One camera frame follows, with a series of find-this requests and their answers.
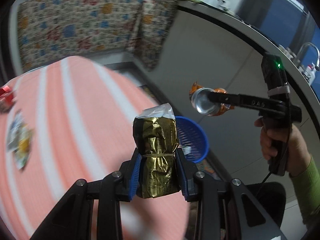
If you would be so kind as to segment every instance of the black handle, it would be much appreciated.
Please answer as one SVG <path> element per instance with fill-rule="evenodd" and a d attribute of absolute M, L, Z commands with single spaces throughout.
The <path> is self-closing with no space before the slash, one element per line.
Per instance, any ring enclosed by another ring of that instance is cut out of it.
<path fill-rule="evenodd" d="M 288 128 L 291 125 L 284 119 L 276 120 L 268 117 L 262 117 L 262 122 L 266 130 L 274 128 Z M 277 149 L 278 154 L 276 157 L 271 157 L 268 161 L 269 171 L 278 176 L 284 176 L 288 162 L 288 149 L 286 149 L 287 144 L 281 141 L 272 140 L 271 146 Z"/>

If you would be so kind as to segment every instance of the blue trash basket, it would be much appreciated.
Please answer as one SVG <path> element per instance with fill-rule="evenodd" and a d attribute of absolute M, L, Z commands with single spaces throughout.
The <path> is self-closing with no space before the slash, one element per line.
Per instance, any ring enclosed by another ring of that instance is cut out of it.
<path fill-rule="evenodd" d="M 209 151 L 209 142 L 204 130 L 183 116 L 176 116 L 176 127 L 180 144 L 191 146 L 191 153 L 185 155 L 186 159 L 194 163 L 202 161 Z"/>

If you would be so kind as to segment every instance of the chrome faucet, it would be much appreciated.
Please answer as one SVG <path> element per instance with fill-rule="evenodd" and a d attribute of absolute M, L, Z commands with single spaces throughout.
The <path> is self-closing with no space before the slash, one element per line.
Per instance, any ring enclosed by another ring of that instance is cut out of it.
<path fill-rule="evenodd" d="M 300 64 L 300 57 L 306 52 L 306 49 L 308 47 L 314 47 L 316 50 L 317 50 L 317 53 L 318 53 L 318 58 L 317 58 L 317 62 L 316 62 L 316 65 L 315 65 L 315 68 L 317 71 L 320 71 L 320 67 L 319 67 L 319 61 L 320 61 L 320 52 L 319 52 L 319 49 L 317 48 L 316 45 L 314 45 L 313 43 L 311 42 L 306 42 L 304 43 L 301 48 L 299 49 L 299 52 L 297 54 L 297 56 L 292 60 L 292 63 L 296 65 L 296 67 L 299 67 L 299 64 Z"/>

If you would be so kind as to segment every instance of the metal screw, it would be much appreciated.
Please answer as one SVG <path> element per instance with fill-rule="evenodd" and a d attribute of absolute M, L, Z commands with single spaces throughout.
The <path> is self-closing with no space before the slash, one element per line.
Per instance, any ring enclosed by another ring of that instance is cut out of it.
<path fill-rule="evenodd" d="M 76 185 L 77 186 L 83 186 L 85 184 L 85 179 L 78 179 L 77 181 L 76 181 Z"/>
<path fill-rule="evenodd" d="M 235 185 L 235 186 L 239 186 L 241 184 L 241 180 L 239 179 L 233 179 L 232 180 L 232 184 Z"/>
<path fill-rule="evenodd" d="M 112 176 L 114 176 L 115 178 L 119 178 L 121 176 L 121 172 L 120 171 L 114 171 L 112 173 Z"/>
<path fill-rule="evenodd" d="M 203 172 L 203 171 L 197 171 L 197 172 L 196 172 L 196 176 L 197 176 L 198 178 L 203 178 L 203 177 L 204 177 L 204 172 Z"/>

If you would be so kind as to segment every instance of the table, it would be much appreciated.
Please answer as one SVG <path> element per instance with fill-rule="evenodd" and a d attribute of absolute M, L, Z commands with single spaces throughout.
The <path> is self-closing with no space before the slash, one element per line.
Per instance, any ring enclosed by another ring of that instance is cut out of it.
<path fill-rule="evenodd" d="M 102 179 L 131 158 L 133 119 L 156 103 L 124 76 L 79 56 L 8 84 L 17 102 L 0 115 L 0 216 L 13 236 L 24 240 L 77 179 Z M 34 133 L 24 170 L 6 151 L 8 127 L 19 109 Z M 188 207 L 181 192 L 135 197 L 121 205 L 124 239 L 182 239 Z"/>

